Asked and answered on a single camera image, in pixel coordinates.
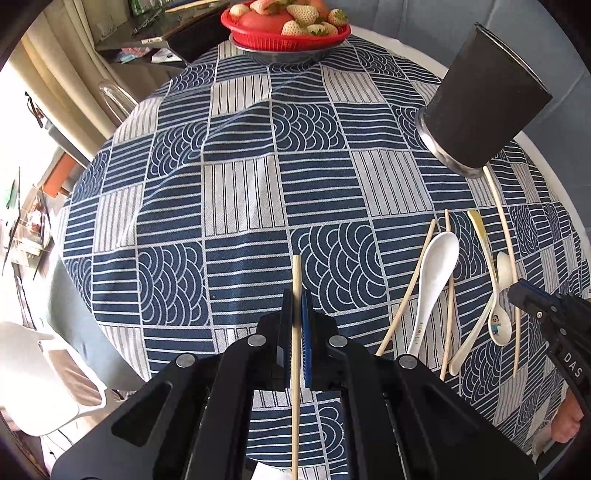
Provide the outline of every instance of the red fruit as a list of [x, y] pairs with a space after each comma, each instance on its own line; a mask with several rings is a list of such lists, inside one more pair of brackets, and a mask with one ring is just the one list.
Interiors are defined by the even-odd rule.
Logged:
[[324, 3], [324, 0], [308, 0], [308, 5], [315, 7], [322, 18], [326, 20], [329, 16], [330, 9]]
[[238, 26], [244, 30], [251, 30], [253, 32], [277, 33], [281, 35], [283, 25], [293, 19], [287, 12], [277, 15], [259, 15], [251, 11], [240, 17]]

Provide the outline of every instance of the spoon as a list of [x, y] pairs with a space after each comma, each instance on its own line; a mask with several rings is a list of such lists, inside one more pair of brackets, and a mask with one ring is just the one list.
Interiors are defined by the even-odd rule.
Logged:
[[482, 247], [482, 253], [484, 255], [484, 259], [486, 261], [486, 266], [488, 267], [488, 274], [491, 277], [492, 283], [492, 303], [488, 310], [488, 321], [490, 323], [492, 318], [492, 313], [495, 310], [496, 304], [499, 301], [499, 284], [496, 279], [496, 270], [495, 264], [492, 259], [492, 252], [489, 247], [488, 242], [488, 234], [486, 233], [486, 229], [484, 228], [484, 222], [482, 221], [482, 217], [480, 213], [475, 210], [468, 210], [467, 215], [474, 226], [474, 230], [476, 231], [476, 236], [480, 242], [480, 246]]
[[[499, 291], [509, 288], [513, 283], [513, 276], [511, 274], [511, 260], [509, 255], [504, 252], [499, 252], [496, 255], [496, 266], [498, 268], [499, 277]], [[466, 357], [472, 350], [480, 331], [488, 318], [488, 332], [492, 338], [492, 341], [497, 345], [504, 346], [511, 340], [512, 326], [511, 319], [507, 312], [500, 306], [496, 305], [493, 308], [493, 295], [490, 296], [483, 312], [480, 314], [478, 321], [475, 323], [472, 331], [464, 340], [464, 343], [457, 350], [453, 356], [452, 361], [448, 365], [450, 375], [457, 375], [460, 372], [462, 364], [466, 360]]]
[[425, 250], [418, 281], [417, 318], [407, 354], [418, 357], [431, 311], [456, 268], [459, 254], [460, 242], [451, 232], [437, 235]]
[[[499, 278], [499, 292], [509, 288], [513, 283], [511, 272], [511, 260], [505, 252], [496, 255], [496, 272]], [[509, 314], [497, 305], [488, 318], [488, 333], [493, 342], [499, 346], [505, 346], [511, 341], [513, 327]]]

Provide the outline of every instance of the blue and white tablecloth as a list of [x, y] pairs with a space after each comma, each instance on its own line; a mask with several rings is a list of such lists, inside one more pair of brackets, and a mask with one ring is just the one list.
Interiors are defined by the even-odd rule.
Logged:
[[[97, 154], [61, 211], [58, 244], [88, 308], [145, 379], [180, 352], [223, 352], [278, 310], [291, 256], [315, 308], [375, 352], [415, 267], [428, 225], [450, 209], [460, 239], [454, 347], [492, 291], [466, 216], [478, 209], [506, 250], [484, 180], [453, 174], [421, 142], [417, 109], [440, 80], [351, 36], [321, 63], [266, 67], [228, 43], [144, 100]], [[569, 214], [514, 142], [492, 161], [521, 276], [587, 296], [587, 259]], [[417, 290], [387, 355], [407, 348]], [[421, 359], [440, 367], [444, 291]], [[528, 449], [561, 401], [535, 321], [498, 347], [483, 330], [447, 382]], [[290, 465], [287, 393], [255, 394], [248, 455]], [[339, 400], [305, 391], [300, 477], [345, 479]]]

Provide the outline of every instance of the black paper cup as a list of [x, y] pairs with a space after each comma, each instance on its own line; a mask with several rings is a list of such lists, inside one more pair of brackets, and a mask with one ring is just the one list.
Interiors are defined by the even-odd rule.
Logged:
[[453, 60], [415, 124], [427, 148], [475, 178], [552, 99], [531, 68], [480, 24]]

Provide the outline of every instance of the chopstick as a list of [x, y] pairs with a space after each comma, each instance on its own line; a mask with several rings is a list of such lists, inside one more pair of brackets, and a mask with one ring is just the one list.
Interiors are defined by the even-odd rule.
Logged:
[[[452, 224], [449, 220], [449, 210], [445, 209], [445, 231], [452, 231]], [[447, 283], [447, 325], [445, 331], [445, 343], [443, 344], [443, 362], [441, 362], [441, 374], [439, 378], [445, 380], [447, 372], [447, 363], [449, 362], [449, 350], [452, 348], [452, 320], [453, 320], [453, 301], [454, 301], [453, 274], [449, 277]]]
[[[496, 210], [499, 212], [501, 218], [501, 225], [503, 227], [503, 234], [505, 235], [505, 243], [507, 244], [507, 252], [509, 253], [509, 260], [511, 260], [511, 275], [513, 276], [513, 283], [517, 282], [517, 266], [515, 264], [515, 252], [513, 251], [513, 242], [511, 241], [511, 234], [509, 233], [509, 225], [507, 225], [507, 219], [505, 218], [505, 211], [499, 197], [499, 192], [496, 189], [495, 181], [492, 179], [491, 171], [488, 166], [484, 166], [484, 176], [488, 182], [488, 186], [491, 189], [492, 196], [495, 199]], [[513, 378], [517, 376], [517, 368], [519, 367], [519, 345], [521, 343], [521, 313], [519, 309], [515, 307], [515, 357], [513, 360]]]
[[425, 238], [425, 243], [423, 243], [423, 249], [421, 250], [421, 254], [418, 256], [417, 266], [414, 269], [413, 276], [411, 277], [410, 283], [408, 284], [408, 287], [407, 287], [407, 291], [404, 293], [404, 297], [402, 298], [402, 302], [400, 303], [400, 307], [398, 307], [398, 310], [396, 311], [396, 315], [394, 315], [394, 319], [392, 320], [392, 323], [390, 324], [390, 328], [386, 332], [384, 340], [382, 340], [382, 343], [380, 344], [378, 351], [376, 352], [377, 356], [382, 356], [384, 354], [384, 352], [386, 351], [386, 347], [388, 346], [388, 342], [392, 338], [392, 335], [394, 335], [394, 332], [396, 331], [396, 328], [398, 327], [398, 324], [400, 323], [400, 318], [402, 318], [402, 314], [404, 313], [404, 309], [406, 308], [406, 305], [408, 304], [408, 301], [410, 299], [410, 295], [412, 295], [414, 286], [417, 284], [418, 275], [421, 271], [421, 263], [423, 261], [423, 256], [425, 254], [425, 250], [427, 249], [427, 245], [429, 244], [429, 242], [431, 241], [431, 238], [433, 237], [433, 232], [435, 231], [435, 225], [436, 225], [435, 220], [434, 219], [431, 220], [431, 225], [429, 225], [427, 237]]
[[291, 267], [293, 326], [291, 328], [291, 480], [297, 480], [300, 454], [300, 371], [301, 371], [301, 257], [293, 256]]
[[212, 4], [214, 2], [219, 2], [219, 0], [197, 0], [196, 2], [191, 2], [189, 4], [179, 5], [178, 7], [169, 8], [168, 10], [165, 10], [164, 12], [171, 14], [171, 13], [177, 12], [179, 10], [184, 10], [186, 8], [193, 8], [193, 7], [198, 7], [199, 5]]

